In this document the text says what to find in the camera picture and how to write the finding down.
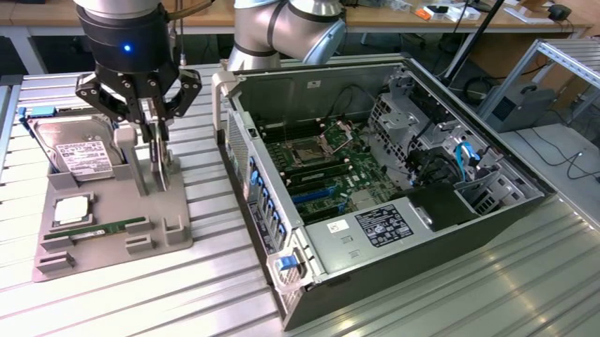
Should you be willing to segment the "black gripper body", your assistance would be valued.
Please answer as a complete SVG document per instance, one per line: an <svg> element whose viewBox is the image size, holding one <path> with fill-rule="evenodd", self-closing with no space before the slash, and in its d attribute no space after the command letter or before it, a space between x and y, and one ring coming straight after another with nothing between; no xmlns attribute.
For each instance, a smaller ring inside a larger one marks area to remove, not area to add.
<svg viewBox="0 0 600 337"><path fill-rule="evenodd" d="M105 18L76 7L83 31L96 62L102 84L125 95L130 89L138 98L159 89L165 95L178 79L179 70L171 57L166 11L157 6L137 18Z"/></svg>

